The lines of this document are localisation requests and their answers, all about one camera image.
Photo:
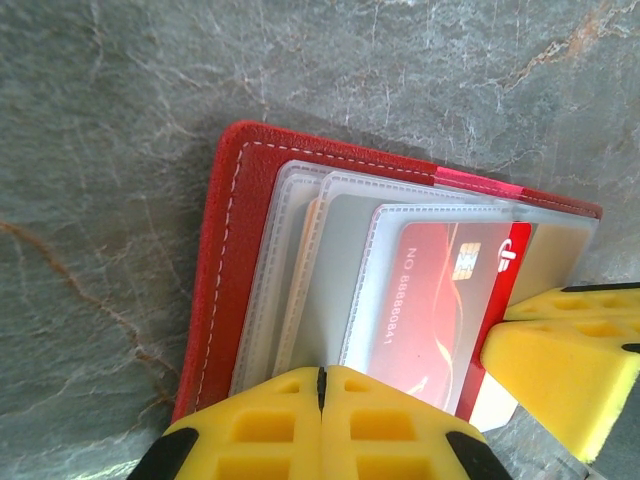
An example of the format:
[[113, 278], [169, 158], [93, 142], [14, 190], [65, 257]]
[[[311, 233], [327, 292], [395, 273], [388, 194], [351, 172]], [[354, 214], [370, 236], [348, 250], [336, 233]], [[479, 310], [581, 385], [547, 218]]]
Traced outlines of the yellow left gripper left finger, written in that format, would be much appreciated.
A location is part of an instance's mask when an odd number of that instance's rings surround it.
[[304, 367], [174, 422], [131, 479], [318, 479], [318, 377]]

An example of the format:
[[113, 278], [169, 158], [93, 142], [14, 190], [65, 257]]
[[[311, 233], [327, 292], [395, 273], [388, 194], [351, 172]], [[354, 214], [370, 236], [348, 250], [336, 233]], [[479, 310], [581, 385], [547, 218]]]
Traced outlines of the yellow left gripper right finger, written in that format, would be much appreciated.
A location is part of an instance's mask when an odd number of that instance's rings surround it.
[[326, 369], [324, 479], [509, 479], [466, 421], [341, 366]]

